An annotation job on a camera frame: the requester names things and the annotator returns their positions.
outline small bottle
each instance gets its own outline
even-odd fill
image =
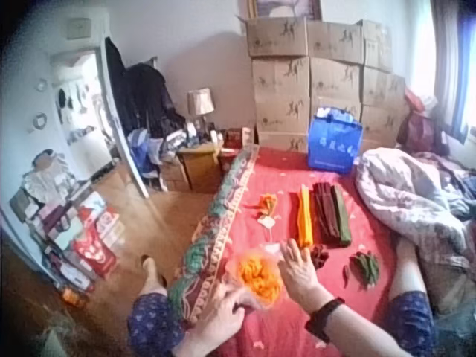
[[[63,301],[74,307],[82,309],[89,302],[89,298],[86,295],[77,292],[69,286],[55,283],[54,287],[57,288],[58,292],[61,294]]]
[[[61,273],[63,277],[66,278],[71,284],[77,288],[84,290],[85,292],[93,292],[94,284],[91,282],[87,276],[85,276],[81,271],[73,267],[71,264],[63,261],[58,257],[51,247],[45,249],[45,253],[48,256],[48,259],[51,261],[51,264]]]

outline framed picture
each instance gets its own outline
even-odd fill
[[[322,19],[321,0],[248,0],[251,19],[256,17],[306,17]]]

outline lampshade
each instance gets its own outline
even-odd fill
[[[188,112],[192,116],[205,115],[215,110],[209,88],[197,89],[187,93]]]

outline blue bag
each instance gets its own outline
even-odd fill
[[[308,165],[348,173],[358,155],[362,125],[341,109],[319,108],[309,128]]]

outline wooden nightstand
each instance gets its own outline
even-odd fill
[[[222,181],[218,162],[221,145],[206,143],[197,147],[183,147],[178,151],[184,163],[192,191],[216,193]]]

